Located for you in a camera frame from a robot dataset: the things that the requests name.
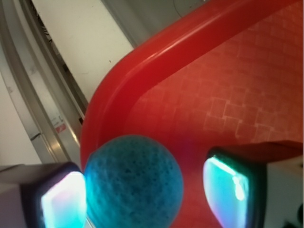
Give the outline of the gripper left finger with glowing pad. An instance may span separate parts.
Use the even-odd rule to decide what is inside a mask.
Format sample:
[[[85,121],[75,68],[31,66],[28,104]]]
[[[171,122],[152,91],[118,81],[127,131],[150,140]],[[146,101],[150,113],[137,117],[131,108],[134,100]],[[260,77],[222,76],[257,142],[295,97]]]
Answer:
[[[2,228],[82,228],[85,177],[73,162],[0,168]]]

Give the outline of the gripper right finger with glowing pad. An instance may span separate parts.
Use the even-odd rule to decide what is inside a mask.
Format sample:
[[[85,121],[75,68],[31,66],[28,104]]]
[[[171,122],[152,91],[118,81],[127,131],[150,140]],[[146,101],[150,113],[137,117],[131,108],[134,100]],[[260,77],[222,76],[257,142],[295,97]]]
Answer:
[[[223,228],[301,228],[304,225],[304,147],[276,141],[212,147],[203,187]]]

